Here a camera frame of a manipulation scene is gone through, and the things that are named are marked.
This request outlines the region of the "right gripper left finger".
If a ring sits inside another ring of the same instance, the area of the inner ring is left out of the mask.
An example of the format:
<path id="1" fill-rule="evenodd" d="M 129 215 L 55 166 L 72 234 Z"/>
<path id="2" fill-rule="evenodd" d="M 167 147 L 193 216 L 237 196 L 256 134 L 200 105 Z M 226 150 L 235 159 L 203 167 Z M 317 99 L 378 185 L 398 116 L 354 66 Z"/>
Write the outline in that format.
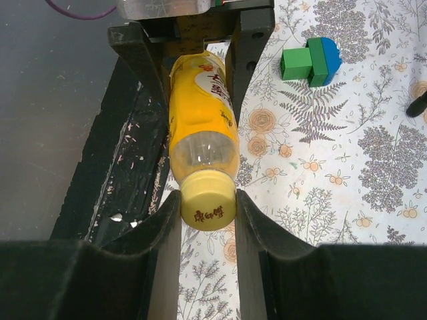
<path id="1" fill-rule="evenodd" d="M 1 243 L 2 319 L 175 319 L 179 191 L 126 234 L 98 247 L 80 240 Z"/>

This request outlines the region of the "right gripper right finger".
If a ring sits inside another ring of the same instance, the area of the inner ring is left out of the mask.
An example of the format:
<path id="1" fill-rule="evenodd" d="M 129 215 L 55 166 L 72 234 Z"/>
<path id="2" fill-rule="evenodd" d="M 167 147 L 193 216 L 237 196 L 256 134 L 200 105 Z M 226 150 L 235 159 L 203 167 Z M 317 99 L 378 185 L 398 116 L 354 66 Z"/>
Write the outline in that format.
<path id="1" fill-rule="evenodd" d="M 302 241 L 237 192 L 243 319 L 425 319 L 426 248 Z"/>

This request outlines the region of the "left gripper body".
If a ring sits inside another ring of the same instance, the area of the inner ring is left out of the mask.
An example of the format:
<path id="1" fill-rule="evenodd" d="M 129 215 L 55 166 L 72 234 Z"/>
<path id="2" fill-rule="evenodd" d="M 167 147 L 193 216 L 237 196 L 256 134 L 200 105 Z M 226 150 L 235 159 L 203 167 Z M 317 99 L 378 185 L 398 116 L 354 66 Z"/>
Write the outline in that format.
<path id="1" fill-rule="evenodd" d="M 166 57 L 201 53 L 230 41 L 236 57 L 261 55 L 274 26 L 273 1 L 224 1 L 205 13 L 140 21 L 149 40 Z"/>

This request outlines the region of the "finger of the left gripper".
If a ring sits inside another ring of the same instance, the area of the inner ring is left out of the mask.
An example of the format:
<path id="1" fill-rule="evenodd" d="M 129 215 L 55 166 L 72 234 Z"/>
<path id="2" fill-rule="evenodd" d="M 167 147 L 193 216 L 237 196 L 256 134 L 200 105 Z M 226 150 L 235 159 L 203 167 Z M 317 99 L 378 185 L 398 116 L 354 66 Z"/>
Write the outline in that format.
<path id="1" fill-rule="evenodd" d="M 275 25 L 274 9 L 240 11 L 226 55 L 226 84 L 236 120 L 258 61 Z"/>
<path id="2" fill-rule="evenodd" d="M 161 70 L 163 55 L 159 45 L 149 40 L 138 22 L 110 27 L 107 38 L 109 46 L 160 103 L 161 108 L 167 110 L 167 93 Z"/>

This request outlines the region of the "yellow juice bottle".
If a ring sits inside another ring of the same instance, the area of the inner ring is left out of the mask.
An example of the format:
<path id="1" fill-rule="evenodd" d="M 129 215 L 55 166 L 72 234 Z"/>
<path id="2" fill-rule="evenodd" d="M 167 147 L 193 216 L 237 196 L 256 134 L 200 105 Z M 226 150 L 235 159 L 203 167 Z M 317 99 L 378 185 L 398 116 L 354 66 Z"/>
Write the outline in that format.
<path id="1" fill-rule="evenodd" d="M 205 169 L 235 180 L 240 142 L 225 66 L 209 51 L 179 57 L 171 70 L 169 160 L 180 186 L 190 174 Z"/>

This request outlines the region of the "pale yellow bottle cap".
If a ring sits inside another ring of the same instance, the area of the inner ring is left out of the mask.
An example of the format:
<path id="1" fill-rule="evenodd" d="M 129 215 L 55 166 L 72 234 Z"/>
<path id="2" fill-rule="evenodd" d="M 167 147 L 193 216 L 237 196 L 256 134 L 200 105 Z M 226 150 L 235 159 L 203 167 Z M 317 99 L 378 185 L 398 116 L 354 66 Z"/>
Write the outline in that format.
<path id="1" fill-rule="evenodd" d="M 180 186 L 181 217 L 199 231 L 217 231 L 236 217 L 236 185 L 224 172 L 205 169 L 188 175 Z"/>

